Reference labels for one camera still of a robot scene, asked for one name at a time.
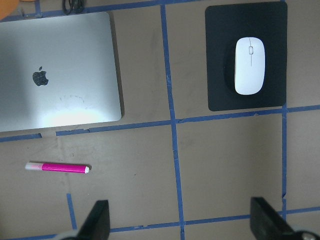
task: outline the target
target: apple logo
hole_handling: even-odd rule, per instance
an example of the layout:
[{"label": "apple logo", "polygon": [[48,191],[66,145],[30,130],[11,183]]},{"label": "apple logo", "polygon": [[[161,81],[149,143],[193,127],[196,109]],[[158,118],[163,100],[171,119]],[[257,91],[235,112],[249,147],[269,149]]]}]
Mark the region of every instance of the apple logo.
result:
[{"label": "apple logo", "polygon": [[37,86],[47,85],[48,79],[46,78],[46,71],[41,71],[42,66],[39,67],[39,71],[36,71],[32,74],[32,79]]}]

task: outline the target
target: laptop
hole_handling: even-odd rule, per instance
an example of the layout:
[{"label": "laptop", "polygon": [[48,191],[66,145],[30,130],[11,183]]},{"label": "laptop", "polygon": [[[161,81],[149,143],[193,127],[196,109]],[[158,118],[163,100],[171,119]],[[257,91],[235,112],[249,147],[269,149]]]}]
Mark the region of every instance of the laptop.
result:
[{"label": "laptop", "polygon": [[108,13],[0,22],[0,132],[121,117]]}]

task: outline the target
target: blue tape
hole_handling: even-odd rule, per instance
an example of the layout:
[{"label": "blue tape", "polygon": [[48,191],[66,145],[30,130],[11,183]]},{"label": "blue tape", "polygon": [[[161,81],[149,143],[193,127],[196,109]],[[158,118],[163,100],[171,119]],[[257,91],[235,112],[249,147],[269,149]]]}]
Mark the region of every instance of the blue tape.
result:
[{"label": "blue tape", "polygon": [[145,229],[159,229],[159,228],[169,228],[169,227],[179,227],[179,222],[168,222],[168,223],[159,223],[159,224],[152,224],[147,226],[128,226],[128,227],[118,227],[112,228],[110,230],[111,233],[118,233],[118,232],[128,232],[128,231],[135,231],[135,230],[145,230]]},{"label": "blue tape", "polygon": [[287,219],[287,104],[282,107],[282,218]]},{"label": "blue tape", "polygon": [[184,124],[184,123],[211,121],[211,120],[234,119],[234,118],[252,117],[252,116],[260,116],[260,115],[269,115],[269,114],[281,114],[282,112],[283,110],[279,108],[279,109],[269,109],[269,110],[227,113],[227,114],[210,115],[210,116],[188,117],[184,119],[177,119],[176,121],[178,124]]},{"label": "blue tape", "polygon": [[29,237],[20,237],[20,238],[10,238],[7,240],[42,240],[42,239],[53,239],[56,234],[43,235],[43,236],[29,236]]},{"label": "blue tape", "polygon": [[[28,13],[28,16],[34,17],[35,15],[36,15],[35,13],[31,13],[31,14]],[[1,22],[18,21],[18,20],[22,20],[22,19],[23,19],[23,17],[21,17],[20,15],[6,16],[5,18],[3,18],[3,19],[0,21],[0,23],[1,23]]]},{"label": "blue tape", "polygon": [[40,0],[35,0],[34,1],[34,8],[35,8],[35,13],[37,15],[41,14]]},{"label": "blue tape", "polygon": [[[189,3],[189,2],[197,2],[197,1],[199,0],[150,0],[150,1],[141,1],[141,2],[132,2],[132,3],[85,7],[83,12],[84,13],[106,12],[106,11],[113,11],[113,10],[146,8],[146,7],[152,7],[152,6],[158,6],[158,5],[170,5],[170,4],[179,4],[179,3],[181,4],[181,3]],[[36,4],[35,5],[36,13],[33,15],[37,15],[41,13],[44,18],[65,15],[62,10],[41,12],[40,3],[38,4],[37,2],[35,2],[35,4]],[[21,17],[20,16],[6,17],[5,19],[2,20],[2,22],[16,21],[16,20],[21,20]]]},{"label": "blue tape", "polygon": [[20,136],[6,136],[6,137],[0,137],[0,143],[19,141],[19,140],[29,140],[29,139],[41,139],[41,138],[42,136],[40,133],[20,135]]},{"label": "blue tape", "polygon": [[208,223],[226,222],[226,221],[242,220],[242,219],[249,219],[249,218],[250,218],[250,215],[224,216],[224,217],[185,221],[185,225],[208,224]]},{"label": "blue tape", "polygon": [[320,206],[316,206],[316,207],[287,210],[286,214],[302,214],[302,213],[319,212],[319,211],[320,211]]},{"label": "blue tape", "polygon": [[313,111],[313,110],[320,110],[320,105],[289,107],[287,109],[289,113]]},{"label": "blue tape", "polygon": [[166,76],[166,87],[168,94],[169,110],[170,110],[170,122],[171,122],[171,133],[172,133],[172,150],[173,150],[173,161],[175,170],[175,183],[176,193],[178,201],[179,211],[179,223],[180,223],[180,239],[185,239],[185,220],[183,210],[183,198],[181,189],[181,177],[180,177],[180,165],[179,165],[179,154],[178,154],[178,137],[177,137],[177,125],[176,125],[176,114],[174,99],[172,94],[172,82],[171,82],[171,69],[170,69],[170,55],[169,55],[169,43],[168,43],[168,29],[167,29],[167,16],[166,6],[160,6],[161,15],[161,28],[162,28],[162,40],[163,40],[163,55],[164,55],[164,66]]},{"label": "blue tape", "polygon": [[89,129],[57,131],[55,135],[66,136],[66,135],[75,135],[75,134],[88,134],[88,133],[98,133],[98,132],[116,131],[116,130],[124,130],[124,129],[139,129],[139,128],[148,128],[148,127],[156,127],[156,126],[165,126],[170,124],[171,124],[170,120],[150,121],[150,122],[132,123],[132,124],[124,124],[124,125],[115,125],[115,126],[93,127]]},{"label": "blue tape", "polygon": [[75,211],[74,211],[74,205],[72,203],[71,193],[67,193],[66,194],[66,199],[67,199],[67,202],[68,202],[72,229],[73,230],[77,230],[77,222],[76,222],[76,216],[75,216]]}]

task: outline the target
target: computer mouse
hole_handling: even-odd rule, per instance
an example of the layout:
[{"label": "computer mouse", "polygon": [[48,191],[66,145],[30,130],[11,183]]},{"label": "computer mouse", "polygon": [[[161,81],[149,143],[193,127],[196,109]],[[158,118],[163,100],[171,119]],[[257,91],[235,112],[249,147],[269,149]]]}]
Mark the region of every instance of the computer mouse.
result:
[{"label": "computer mouse", "polygon": [[235,46],[234,88],[238,94],[259,92],[265,78],[265,46],[256,37],[240,38]]}]

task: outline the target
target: white marker cap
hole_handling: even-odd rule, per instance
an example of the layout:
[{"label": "white marker cap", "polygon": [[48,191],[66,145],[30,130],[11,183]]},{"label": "white marker cap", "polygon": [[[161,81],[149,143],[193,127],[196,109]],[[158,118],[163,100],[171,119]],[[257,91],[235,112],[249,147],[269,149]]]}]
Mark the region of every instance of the white marker cap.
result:
[{"label": "white marker cap", "polygon": [[43,163],[28,162],[25,165],[25,169],[26,170],[42,171],[42,165],[43,165]]}]

